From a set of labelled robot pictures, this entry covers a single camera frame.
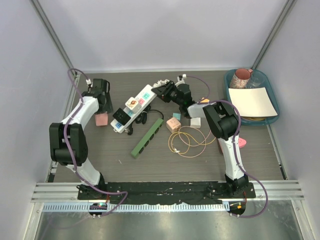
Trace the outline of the green power strip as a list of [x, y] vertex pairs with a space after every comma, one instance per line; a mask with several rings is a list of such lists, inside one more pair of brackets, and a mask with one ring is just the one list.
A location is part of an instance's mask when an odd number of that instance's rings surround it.
[[148, 146], [150, 141], [155, 137], [160, 128], [162, 127], [164, 120], [162, 118], [158, 118], [156, 122], [151, 126], [151, 128], [147, 131], [147, 133], [142, 137], [142, 139], [138, 142], [138, 144], [131, 151], [131, 156], [133, 158], [137, 158], [144, 149]]

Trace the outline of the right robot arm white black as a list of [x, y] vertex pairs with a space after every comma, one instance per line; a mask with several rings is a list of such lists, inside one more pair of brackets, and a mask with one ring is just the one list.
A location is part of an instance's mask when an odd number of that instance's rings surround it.
[[205, 118], [211, 133], [218, 140], [225, 161], [226, 193], [233, 198], [243, 193], [248, 184], [239, 147], [241, 120], [238, 111], [226, 100], [195, 102], [190, 86], [171, 80], [159, 81], [152, 87], [165, 103], [174, 102], [186, 118]]

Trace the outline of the white power strip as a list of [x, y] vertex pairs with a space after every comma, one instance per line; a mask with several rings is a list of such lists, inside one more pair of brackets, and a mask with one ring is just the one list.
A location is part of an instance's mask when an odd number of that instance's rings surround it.
[[135, 97], [130, 97], [124, 104], [124, 108], [119, 108], [114, 112], [110, 125], [116, 133], [123, 133], [126, 128], [138, 117], [145, 108], [157, 96], [152, 91], [152, 86], [147, 84]]

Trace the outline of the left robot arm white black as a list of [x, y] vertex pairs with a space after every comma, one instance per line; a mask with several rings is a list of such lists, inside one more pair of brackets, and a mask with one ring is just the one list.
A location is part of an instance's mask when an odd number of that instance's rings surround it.
[[71, 170], [82, 186], [89, 187], [89, 194], [100, 200], [106, 195], [106, 183], [88, 158], [84, 129], [94, 115], [102, 117], [103, 125], [107, 125], [108, 108], [112, 104], [110, 83], [99, 78], [88, 79], [86, 83], [88, 89], [79, 94], [79, 101], [71, 113], [61, 122], [49, 126], [50, 156], [54, 162]]

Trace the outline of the teal plug adapter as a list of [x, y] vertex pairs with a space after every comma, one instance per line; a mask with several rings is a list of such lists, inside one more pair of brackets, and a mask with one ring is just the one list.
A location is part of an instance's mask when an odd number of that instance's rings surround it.
[[180, 114], [180, 113], [175, 113], [175, 112], [174, 112], [174, 113], [172, 114], [172, 117], [173, 117], [173, 118], [176, 118], [178, 121], [181, 120], [181, 114]]

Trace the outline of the light pink cube adapter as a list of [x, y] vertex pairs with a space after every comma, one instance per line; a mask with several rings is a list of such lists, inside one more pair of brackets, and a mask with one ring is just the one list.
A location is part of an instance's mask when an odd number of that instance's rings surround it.
[[181, 123], [177, 118], [172, 117], [166, 121], [166, 127], [171, 133], [175, 133], [181, 128]]

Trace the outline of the pink power strip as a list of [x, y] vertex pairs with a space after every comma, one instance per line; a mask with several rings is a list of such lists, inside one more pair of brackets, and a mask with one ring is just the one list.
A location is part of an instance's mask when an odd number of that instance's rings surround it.
[[[239, 148], [243, 148], [245, 147], [247, 144], [247, 141], [243, 138], [239, 138], [238, 139], [238, 145], [239, 145]], [[219, 141], [217, 142], [217, 146], [218, 146], [218, 150], [219, 150], [219, 153], [222, 155], [223, 154], [223, 150], [222, 150], [222, 147], [221, 147], [221, 144], [219, 143]]]

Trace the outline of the white USB charger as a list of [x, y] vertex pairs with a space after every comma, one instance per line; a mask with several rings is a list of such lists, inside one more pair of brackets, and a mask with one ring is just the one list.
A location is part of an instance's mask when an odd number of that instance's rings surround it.
[[189, 126], [196, 129], [201, 128], [201, 118], [200, 117], [191, 118]]

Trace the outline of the yellow USB charger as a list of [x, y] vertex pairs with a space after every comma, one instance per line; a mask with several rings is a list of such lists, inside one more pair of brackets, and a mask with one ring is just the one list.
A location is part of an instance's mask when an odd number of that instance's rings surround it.
[[202, 99], [200, 99], [200, 101], [198, 103], [199, 104], [208, 104], [209, 102], [210, 102], [209, 99], [203, 97]]

